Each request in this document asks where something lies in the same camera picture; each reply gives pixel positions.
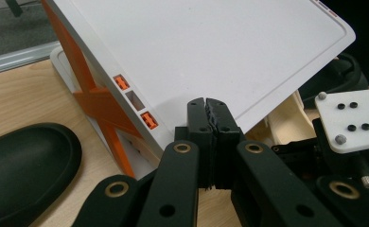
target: gray floor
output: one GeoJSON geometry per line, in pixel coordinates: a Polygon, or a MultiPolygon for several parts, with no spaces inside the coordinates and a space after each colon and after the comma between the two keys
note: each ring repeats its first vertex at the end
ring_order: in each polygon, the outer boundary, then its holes
{"type": "Polygon", "coordinates": [[[42,5],[22,8],[20,17],[0,10],[0,55],[57,41],[42,5]]]}

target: black metal bracket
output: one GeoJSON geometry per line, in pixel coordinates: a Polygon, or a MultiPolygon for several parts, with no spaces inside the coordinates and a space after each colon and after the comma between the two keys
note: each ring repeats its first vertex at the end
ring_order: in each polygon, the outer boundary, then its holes
{"type": "Polygon", "coordinates": [[[198,188],[213,185],[232,190],[243,226],[369,226],[365,188],[344,175],[315,171],[321,175],[304,179],[299,173],[309,168],[297,164],[319,163],[320,139],[273,151],[246,140],[226,104],[211,98],[190,101],[187,117],[156,171],[140,181],[102,181],[74,226],[195,226],[198,188]]]}

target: screw hole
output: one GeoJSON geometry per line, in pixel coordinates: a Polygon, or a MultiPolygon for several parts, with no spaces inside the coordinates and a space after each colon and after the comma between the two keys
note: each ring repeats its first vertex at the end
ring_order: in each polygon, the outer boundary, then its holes
{"type": "Polygon", "coordinates": [[[191,146],[189,146],[188,144],[177,144],[173,147],[173,149],[179,153],[186,153],[191,150],[191,146]]]}
{"type": "Polygon", "coordinates": [[[305,206],[305,205],[297,205],[296,206],[296,211],[304,216],[304,217],[308,217],[308,218],[311,218],[314,216],[314,211],[311,210],[308,206],[305,206]]]}
{"type": "Polygon", "coordinates": [[[245,148],[251,153],[260,153],[263,151],[263,148],[257,144],[247,144],[245,148]]]}
{"type": "Polygon", "coordinates": [[[121,197],[129,190],[129,185],[125,182],[110,183],[105,188],[105,195],[111,198],[121,197]]]}
{"type": "Polygon", "coordinates": [[[343,182],[331,182],[329,188],[338,196],[355,200],[360,197],[360,192],[353,186],[343,182]]]}
{"type": "Polygon", "coordinates": [[[361,128],[364,130],[364,131],[369,131],[369,124],[368,123],[364,123],[361,125],[361,128]]]}
{"type": "Polygon", "coordinates": [[[160,208],[160,214],[165,218],[172,217],[175,214],[175,207],[169,204],[164,205],[160,208]]]}
{"type": "Polygon", "coordinates": [[[347,129],[349,131],[355,131],[356,130],[356,126],[355,125],[349,125],[349,126],[347,126],[347,129]]]}
{"type": "Polygon", "coordinates": [[[345,107],[345,105],[343,103],[338,104],[338,109],[339,110],[343,110],[344,107],[345,107]]]}
{"type": "Polygon", "coordinates": [[[358,105],[359,104],[357,102],[351,102],[349,106],[350,106],[350,108],[357,108],[358,105]]]}

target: white tray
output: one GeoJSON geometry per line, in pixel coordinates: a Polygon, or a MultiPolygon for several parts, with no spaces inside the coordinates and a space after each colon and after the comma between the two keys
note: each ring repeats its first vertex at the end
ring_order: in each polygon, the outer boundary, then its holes
{"type": "Polygon", "coordinates": [[[221,100],[248,131],[355,39],[315,0],[47,2],[157,156],[186,124],[188,101],[221,100]]]}

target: metal screw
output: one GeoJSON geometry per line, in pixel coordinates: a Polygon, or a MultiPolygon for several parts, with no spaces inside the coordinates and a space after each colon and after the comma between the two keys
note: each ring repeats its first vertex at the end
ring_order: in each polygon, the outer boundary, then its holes
{"type": "Polygon", "coordinates": [[[336,141],[336,143],[337,144],[339,144],[339,145],[342,145],[342,144],[344,144],[344,143],[346,143],[346,136],[344,136],[344,135],[342,135],[342,134],[339,134],[339,135],[337,135],[336,137],[335,137],[335,141],[336,141]]]}
{"type": "Polygon", "coordinates": [[[361,177],[361,182],[365,188],[369,188],[369,176],[361,177]]]}
{"type": "Polygon", "coordinates": [[[325,92],[321,92],[321,93],[319,93],[319,94],[318,94],[318,99],[320,99],[320,100],[324,100],[324,99],[326,99],[326,93],[325,93],[325,92]]]}

